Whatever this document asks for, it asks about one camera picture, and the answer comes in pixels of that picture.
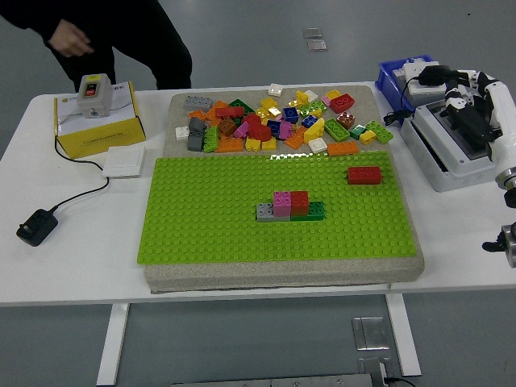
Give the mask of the person's right hand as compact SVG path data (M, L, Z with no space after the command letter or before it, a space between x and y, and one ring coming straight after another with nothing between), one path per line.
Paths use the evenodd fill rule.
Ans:
M48 43L56 52L67 58L94 53L87 34L65 19L57 24Z

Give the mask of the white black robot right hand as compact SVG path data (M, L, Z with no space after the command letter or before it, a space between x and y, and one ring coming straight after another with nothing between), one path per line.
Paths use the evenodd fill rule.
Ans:
M507 86L490 75L475 70L443 71L446 112L454 123L467 130L472 139L489 147L497 175L515 170L515 103ZM482 114L466 102L458 90L463 85L475 89L484 107Z

